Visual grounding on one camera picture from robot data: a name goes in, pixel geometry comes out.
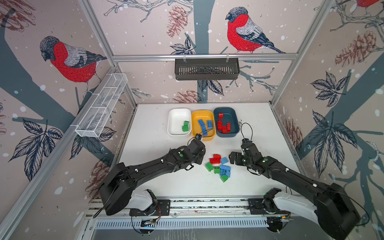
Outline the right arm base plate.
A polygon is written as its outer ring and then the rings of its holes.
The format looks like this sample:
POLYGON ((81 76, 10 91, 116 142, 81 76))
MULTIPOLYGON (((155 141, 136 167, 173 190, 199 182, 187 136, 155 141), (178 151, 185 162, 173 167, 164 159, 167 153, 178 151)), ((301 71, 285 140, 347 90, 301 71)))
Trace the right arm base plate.
POLYGON ((251 215, 289 215, 287 211, 282 211, 270 201, 262 198, 248 199, 248 210, 251 215))

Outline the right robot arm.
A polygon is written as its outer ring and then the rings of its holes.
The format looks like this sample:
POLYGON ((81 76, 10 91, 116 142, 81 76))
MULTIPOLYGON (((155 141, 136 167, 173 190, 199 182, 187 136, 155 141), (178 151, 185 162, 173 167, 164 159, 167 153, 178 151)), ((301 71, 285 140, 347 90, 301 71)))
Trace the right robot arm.
POLYGON ((272 188, 263 196, 263 210, 268 213, 287 211, 318 224, 334 240, 345 240, 361 217, 352 199, 338 184, 327 185, 295 172, 277 159, 266 156, 249 139, 242 151, 231 152, 231 164, 244 166, 254 175, 280 182, 298 196, 272 188))

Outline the blue lego brick cluster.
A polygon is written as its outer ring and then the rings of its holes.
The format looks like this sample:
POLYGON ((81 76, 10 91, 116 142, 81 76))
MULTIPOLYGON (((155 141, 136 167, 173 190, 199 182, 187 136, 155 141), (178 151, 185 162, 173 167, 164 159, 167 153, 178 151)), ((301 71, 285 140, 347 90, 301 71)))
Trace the blue lego brick cluster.
POLYGON ((220 165, 220 176, 231 176, 231 167, 226 165, 220 165))

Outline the green lego brick front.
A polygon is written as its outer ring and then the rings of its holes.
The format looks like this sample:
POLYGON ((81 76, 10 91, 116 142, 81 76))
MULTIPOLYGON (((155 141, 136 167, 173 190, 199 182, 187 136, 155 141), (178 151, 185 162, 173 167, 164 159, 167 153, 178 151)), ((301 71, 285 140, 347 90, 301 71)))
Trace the green lego brick front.
POLYGON ((209 172, 211 172, 211 171, 214 169, 214 167, 213 167, 213 165, 212 165, 211 163, 207 163, 207 164, 205 165, 205 167, 206 167, 206 169, 207 169, 209 172))

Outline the red long lego brick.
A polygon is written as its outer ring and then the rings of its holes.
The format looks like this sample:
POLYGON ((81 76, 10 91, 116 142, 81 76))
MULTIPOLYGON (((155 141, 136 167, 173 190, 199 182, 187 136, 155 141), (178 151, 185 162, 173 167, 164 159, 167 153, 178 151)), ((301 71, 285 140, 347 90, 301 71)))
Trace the red long lego brick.
POLYGON ((228 134, 231 132, 231 123, 223 124, 222 127, 222 134, 228 134))

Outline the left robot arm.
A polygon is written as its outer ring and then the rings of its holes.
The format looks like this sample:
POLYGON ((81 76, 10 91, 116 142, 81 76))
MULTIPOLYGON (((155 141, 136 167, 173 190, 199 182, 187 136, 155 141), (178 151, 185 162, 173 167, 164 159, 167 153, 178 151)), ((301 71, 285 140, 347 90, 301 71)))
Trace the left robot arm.
POLYGON ((164 174, 189 171, 193 164, 202 163, 205 153, 206 146, 194 138, 187 146, 170 149, 158 159, 134 166, 115 165, 98 186, 103 210, 108 216, 120 212, 129 204, 137 187, 164 174))

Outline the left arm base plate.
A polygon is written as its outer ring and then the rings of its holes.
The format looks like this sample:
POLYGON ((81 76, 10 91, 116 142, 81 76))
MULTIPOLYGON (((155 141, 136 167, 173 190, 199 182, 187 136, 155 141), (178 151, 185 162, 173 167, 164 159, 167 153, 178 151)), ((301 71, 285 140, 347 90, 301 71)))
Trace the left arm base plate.
POLYGON ((156 200, 147 209, 141 211, 139 209, 131 209, 129 215, 131 217, 162 217, 170 214, 170 200, 156 200))

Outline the light blue small lego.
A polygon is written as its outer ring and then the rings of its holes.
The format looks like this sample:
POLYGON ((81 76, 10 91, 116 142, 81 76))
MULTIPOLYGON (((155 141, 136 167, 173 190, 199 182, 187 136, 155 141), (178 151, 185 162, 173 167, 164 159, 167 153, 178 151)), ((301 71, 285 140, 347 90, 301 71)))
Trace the light blue small lego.
POLYGON ((227 164, 229 161, 228 161, 228 158, 224 157, 224 158, 221 158, 221 165, 225 165, 227 164))

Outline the red lego brick low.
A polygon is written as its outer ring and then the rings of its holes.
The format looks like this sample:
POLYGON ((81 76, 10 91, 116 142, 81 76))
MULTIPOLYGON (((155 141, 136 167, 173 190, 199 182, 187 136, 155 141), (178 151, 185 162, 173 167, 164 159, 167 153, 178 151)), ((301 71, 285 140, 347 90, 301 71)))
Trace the red lego brick low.
POLYGON ((213 157, 209 159, 210 163, 212 165, 219 165, 221 164, 221 155, 218 155, 218 154, 213 154, 213 157))

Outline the blue long lego brick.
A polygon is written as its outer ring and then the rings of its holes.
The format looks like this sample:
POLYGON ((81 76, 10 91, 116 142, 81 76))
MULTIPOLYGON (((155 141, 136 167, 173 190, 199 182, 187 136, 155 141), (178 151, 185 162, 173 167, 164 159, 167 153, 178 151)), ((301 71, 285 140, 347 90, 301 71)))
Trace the blue long lego brick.
POLYGON ((207 120, 207 129, 210 130, 213 128, 213 124, 211 120, 207 120))
POLYGON ((208 131, 206 128, 202 128, 202 135, 203 136, 207 136, 208 135, 208 131))
POLYGON ((198 120, 198 123, 199 123, 199 125, 202 127, 202 128, 205 128, 206 127, 206 125, 205 125, 205 123, 204 123, 204 121, 203 120, 198 120))

